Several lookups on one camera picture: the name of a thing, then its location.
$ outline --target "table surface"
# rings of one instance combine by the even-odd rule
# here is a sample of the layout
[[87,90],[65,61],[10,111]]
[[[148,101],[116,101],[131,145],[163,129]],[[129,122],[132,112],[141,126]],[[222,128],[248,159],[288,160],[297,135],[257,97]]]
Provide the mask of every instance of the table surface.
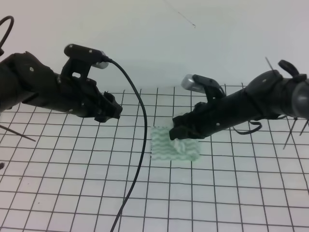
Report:
[[[231,94],[242,86],[224,86]],[[98,123],[18,105],[0,123],[2,232],[109,231],[132,184],[143,138],[143,117],[132,90],[112,90],[120,120]],[[170,126],[202,94],[180,87],[140,90],[148,130]],[[309,130],[298,120],[262,120],[252,135],[224,130],[200,140],[195,162],[153,161],[150,136],[136,186],[118,232],[309,231]],[[248,130],[248,123],[236,127]]]

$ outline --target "towel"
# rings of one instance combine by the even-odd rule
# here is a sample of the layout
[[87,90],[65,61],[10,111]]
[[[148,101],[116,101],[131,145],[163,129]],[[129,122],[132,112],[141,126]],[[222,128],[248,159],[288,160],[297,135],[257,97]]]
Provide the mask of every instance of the towel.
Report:
[[200,154],[199,142],[194,139],[169,138],[170,128],[151,128],[152,160],[189,160],[195,161]]

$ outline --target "cable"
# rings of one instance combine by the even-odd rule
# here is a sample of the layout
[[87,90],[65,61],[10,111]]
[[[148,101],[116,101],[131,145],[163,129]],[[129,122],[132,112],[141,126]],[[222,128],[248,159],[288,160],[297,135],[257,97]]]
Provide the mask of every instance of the cable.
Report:
[[2,20],[0,20],[0,26],[7,20],[11,20],[8,29],[6,30],[6,33],[4,34],[2,40],[0,41],[0,56],[3,55],[4,51],[1,49],[4,42],[6,41],[6,39],[8,38],[9,34],[11,33],[11,30],[13,28],[14,25],[14,18],[12,16],[6,16],[4,17]]
[[145,153],[145,148],[146,148],[146,141],[147,141],[147,114],[146,114],[146,110],[145,110],[144,103],[143,103],[143,101],[141,100],[138,91],[136,90],[136,88],[135,88],[133,82],[131,81],[131,79],[130,79],[130,77],[128,76],[128,74],[126,73],[126,71],[125,71],[116,61],[113,61],[112,59],[110,59],[110,58],[108,58],[108,57],[106,57],[106,61],[109,62],[109,63],[114,64],[114,65],[125,75],[126,79],[127,79],[128,82],[130,83],[130,85],[131,85],[131,87],[132,87],[132,89],[133,89],[133,91],[134,91],[136,97],[138,98],[138,100],[139,100],[139,102],[140,102],[140,106],[141,106],[141,109],[142,109],[142,111],[143,111],[143,116],[144,116],[144,139],[143,139],[143,146],[142,146],[141,154],[140,154],[140,162],[139,162],[139,165],[138,165],[138,167],[137,167],[137,170],[136,170],[136,173],[135,173],[135,177],[134,177],[134,179],[133,179],[133,182],[132,182],[132,185],[131,185],[131,187],[130,187],[130,190],[129,190],[129,192],[127,193],[126,198],[125,198],[124,202],[122,203],[122,205],[121,205],[121,207],[120,207],[120,209],[119,209],[119,211],[118,211],[118,214],[117,214],[117,216],[116,216],[116,218],[115,218],[115,221],[114,221],[114,223],[113,223],[113,225],[112,225],[111,232],[113,232],[114,229],[115,229],[115,227],[116,227],[117,221],[118,221],[120,215],[122,214],[122,211],[123,211],[123,209],[124,209],[124,207],[125,207],[125,205],[126,205],[126,202],[128,201],[128,199],[129,199],[129,197],[130,197],[130,195],[131,195],[131,193],[132,193],[132,191],[133,191],[133,188],[134,188],[134,186],[135,186],[137,177],[139,176],[139,173],[140,173],[140,167],[141,167],[141,163],[142,163],[143,158],[144,158],[144,153]]

